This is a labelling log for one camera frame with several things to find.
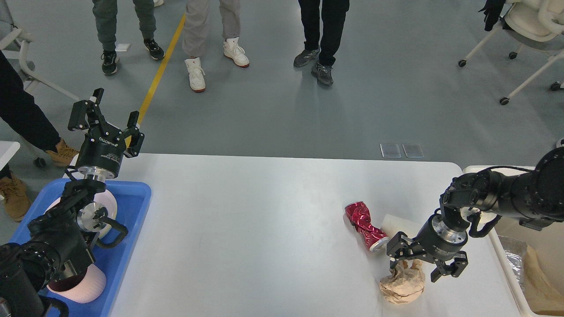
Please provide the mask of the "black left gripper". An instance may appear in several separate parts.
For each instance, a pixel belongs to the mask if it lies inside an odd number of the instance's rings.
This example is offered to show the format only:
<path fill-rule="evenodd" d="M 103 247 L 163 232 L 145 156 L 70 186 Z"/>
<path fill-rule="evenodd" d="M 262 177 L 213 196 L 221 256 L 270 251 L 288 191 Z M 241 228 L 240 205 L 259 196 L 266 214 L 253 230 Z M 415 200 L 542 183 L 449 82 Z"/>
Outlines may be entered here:
<path fill-rule="evenodd" d="M 68 130 L 71 132 L 88 130 L 77 158 L 77 170 L 93 178 L 114 179 L 119 175 L 124 156 L 139 155 L 145 135 L 137 126 L 139 111 L 130 113 L 122 137 L 115 131 L 105 133 L 93 129 L 97 125 L 105 125 L 105 118 L 99 108 L 103 94 L 104 88 L 97 88 L 89 100 L 81 100 L 73 104 Z"/>

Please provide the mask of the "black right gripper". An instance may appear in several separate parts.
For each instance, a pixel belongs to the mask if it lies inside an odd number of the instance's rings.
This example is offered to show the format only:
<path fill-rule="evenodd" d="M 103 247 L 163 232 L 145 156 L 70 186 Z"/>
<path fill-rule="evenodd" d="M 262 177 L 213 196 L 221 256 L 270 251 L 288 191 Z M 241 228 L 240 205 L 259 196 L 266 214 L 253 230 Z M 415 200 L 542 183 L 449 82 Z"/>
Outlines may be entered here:
<path fill-rule="evenodd" d="M 452 223 L 442 214 L 433 214 L 421 228 L 415 239 L 403 232 L 398 232 L 386 245 L 386 254 L 390 257 L 390 269 L 394 269 L 402 260 L 419 259 L 435 263 L 430 279 L 435 283 L 442 276 L 459 277 L 468 265 L 467 253 L 461 251 L 468 242 L 468 222 L 458 218 L 458 224 Z"/>

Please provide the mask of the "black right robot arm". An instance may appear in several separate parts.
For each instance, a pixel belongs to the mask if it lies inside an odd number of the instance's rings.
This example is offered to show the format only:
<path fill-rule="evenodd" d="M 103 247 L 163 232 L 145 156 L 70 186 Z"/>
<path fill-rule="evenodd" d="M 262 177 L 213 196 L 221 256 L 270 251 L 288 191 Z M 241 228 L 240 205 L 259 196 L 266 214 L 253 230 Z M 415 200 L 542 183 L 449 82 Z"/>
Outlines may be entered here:
<path fill-rule="evenodd" d="M 458 277 L 468 265 L 462 250 L 468 237 L 485 237 L 502 217 L 541 231 L 563 221 L 563 148 L 551 150 L 532 170 L 507 176 L 497 166 L 453 178 L 441 194 L 440 207 L 410 239 L 398 232 L 389 240 L 390 269 L 402 260 L 419 259 L 436 265 L 430 277 Z"/>

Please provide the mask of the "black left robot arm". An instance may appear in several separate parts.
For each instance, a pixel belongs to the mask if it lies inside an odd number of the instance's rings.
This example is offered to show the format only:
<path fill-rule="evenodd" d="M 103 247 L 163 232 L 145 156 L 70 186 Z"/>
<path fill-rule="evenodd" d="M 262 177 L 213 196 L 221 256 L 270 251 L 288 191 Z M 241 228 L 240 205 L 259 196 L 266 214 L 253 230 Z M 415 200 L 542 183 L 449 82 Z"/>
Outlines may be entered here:
<path fill-rule="evenodd" d="M 68 129 L 86 135 L 76 165 L 65 171 L 69 182 L 60 201 L 28 223 L 28 242 L 1 247 L 3 317 L 44 317 L 51 307 L 67 317 L 68 306 L 40 290 L 53 281 L 85 277 L 95 263 L 94 246 L 111 249 L 128 235 L 95 195 L 106 190 L 106 180 L 118 177 L 123 157 L 139 154 L 145 135 L 137 127 L 138 111 L 131 112 L 125 130 L 109 124 L 100 110 L 103 93 L 97 88 L 89 100 L 73 104 Z"/>

